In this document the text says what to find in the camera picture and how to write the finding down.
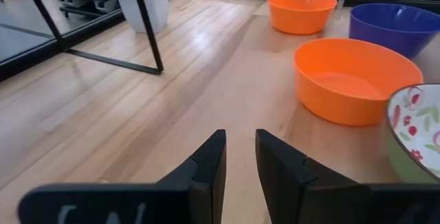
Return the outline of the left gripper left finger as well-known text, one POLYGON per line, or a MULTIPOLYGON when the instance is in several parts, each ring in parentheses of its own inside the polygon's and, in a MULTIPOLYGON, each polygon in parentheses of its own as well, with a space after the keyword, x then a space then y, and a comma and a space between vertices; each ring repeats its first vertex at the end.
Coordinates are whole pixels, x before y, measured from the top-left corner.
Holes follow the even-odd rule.
POLYGON ((220 224, 226 131, 216 130, 155 183, 64 183, 30 190, 20 224, 220 224))

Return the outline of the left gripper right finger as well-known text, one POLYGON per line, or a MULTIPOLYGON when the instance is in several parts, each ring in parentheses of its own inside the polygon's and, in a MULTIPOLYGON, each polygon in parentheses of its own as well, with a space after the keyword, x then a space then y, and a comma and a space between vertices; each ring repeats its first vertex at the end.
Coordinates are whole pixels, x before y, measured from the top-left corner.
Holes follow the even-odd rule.
POLYGON ((264 129, 256 162, 272 224, 440 224, 440 185, 358 183, 264 129))

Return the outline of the orange plastic mini bowl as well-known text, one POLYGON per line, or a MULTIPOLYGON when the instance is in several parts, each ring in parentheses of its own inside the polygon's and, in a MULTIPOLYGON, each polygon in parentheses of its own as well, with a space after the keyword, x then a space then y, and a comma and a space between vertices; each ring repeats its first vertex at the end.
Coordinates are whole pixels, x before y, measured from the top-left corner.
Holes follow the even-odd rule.
POLYGON ((349 126, 379 124, 396 90, 422 83, 401 54, 352 38, 319 38, 294 52, 296 97, 313 114, 349 126))
POLYGON ((322 31, 335 10, 337 0, 267 0, 275 29, 296 35, 322 31))

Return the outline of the floral green mini bowl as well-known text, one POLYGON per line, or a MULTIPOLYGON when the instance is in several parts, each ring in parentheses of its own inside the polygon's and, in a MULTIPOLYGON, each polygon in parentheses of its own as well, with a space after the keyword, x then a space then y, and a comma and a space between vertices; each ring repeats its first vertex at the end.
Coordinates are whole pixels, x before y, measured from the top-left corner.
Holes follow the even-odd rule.
POLYGON ((392 167, 407 183, 440 183, 440 84, 397 90, 386 111, 392 167))

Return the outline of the blue plastic mini bowl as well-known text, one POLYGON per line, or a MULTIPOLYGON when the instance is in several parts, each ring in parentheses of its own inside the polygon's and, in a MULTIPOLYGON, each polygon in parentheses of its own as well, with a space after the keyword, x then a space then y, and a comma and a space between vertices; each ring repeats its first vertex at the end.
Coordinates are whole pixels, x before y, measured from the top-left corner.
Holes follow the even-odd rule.
POLYGON ((351 9, 349 37, 414 58, 440 33, 440 14, 407 5, 367 3, 351 9))

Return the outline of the wooden shelf with black legs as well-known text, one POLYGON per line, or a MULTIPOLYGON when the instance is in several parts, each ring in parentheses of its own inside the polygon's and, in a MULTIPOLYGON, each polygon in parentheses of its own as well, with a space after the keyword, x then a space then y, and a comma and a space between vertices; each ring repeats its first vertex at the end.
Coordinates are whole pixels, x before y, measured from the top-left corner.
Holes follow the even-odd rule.
POLYGON ((56 49, 62 49, 63 52, 68 53, 68 54, 72 54, 75 56, 79 56, 79 57, 83 57, 86 59, 91 59, 91 60, 96 60, 102 63, 107 63, 110 65, 115 65, 118 67, 123 67, 126 69, 132 69, 132 70, 136 70, 136 71, 141 71, 144 73, 148 73, 148 74, 154 74, 154 75, 160 75, 163 70, 164 70, 164 66, 163 66, 163 62, 160 56, 160 51, 157 47, 157 41, 155 40, 155 34, 153 32, 153 28, 151 26, 151 21, 149 19, 149 14, 148 11, 146 9, 146 5, 144 0, 136 0, 137 1, 137 6, 139 8, 140 11, 140 15, 142 17, 142 22, 144 25, 144 28, 146 30, 146 34, 148 36, 148 41, 152 50, 152 54, 155 60, 155 64, 156 64, 156 68, 153 67, 147 67, 144 65, 139 65, 139 64, 134 64, 134 63, 130 63, 127 61, 122 61, 122 60, 116 60, 116 59, 112 59, 112 58, 106 58, 103 56, 98 56, 95 54, 90 54, 90 53, 86 53, 86 52, 81 52, 78 50, 74 50, 72 49, 71 45, 67 44, 67 39, 63 38, 58 30, 58 28, 56 27, 56 25, 54 24, 51 16, 49 15, 46 7, 43 5, 43 2, 41 0, 33 0, 34 4, 36 5, 36 7, 38 8, 40 14, 42 15, 43 19, 45 20, 45 22, 47 23, 49 29, 51 30, 52 34, 54 35, 55 41, 56 41, 56 49))

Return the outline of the black aluminium table frame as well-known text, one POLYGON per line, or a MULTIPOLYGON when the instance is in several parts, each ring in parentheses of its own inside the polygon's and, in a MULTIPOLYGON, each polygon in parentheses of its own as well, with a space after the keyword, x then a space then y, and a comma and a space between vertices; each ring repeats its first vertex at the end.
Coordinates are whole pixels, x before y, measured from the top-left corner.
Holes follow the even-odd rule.
MULTIPOLYGON (((433 8, 425 8, 429 11, 433 11, 440 14, 440 6, 433 8)), ((86 25, 83 25, 71 32, 60 35, 67 39, 67 44, 74 46, 77 44, 89 40, 91 37, 96 36, 105 30, 112 28, 113 26, 123 22, 124 17, 121 10, 115 10, 108 14, 94 17, 94 20, 86 25)), ((26 69, 29 69, 53 56, 63 53, 62 49, 56 49, 56 41, 54 35, 49 36, 49 40, 42 45, 33 47, 27 51, 24 51, 16 56, 13 56, 7 60, 0 62, 0 82, 8 78, 11 78, 26 69)))

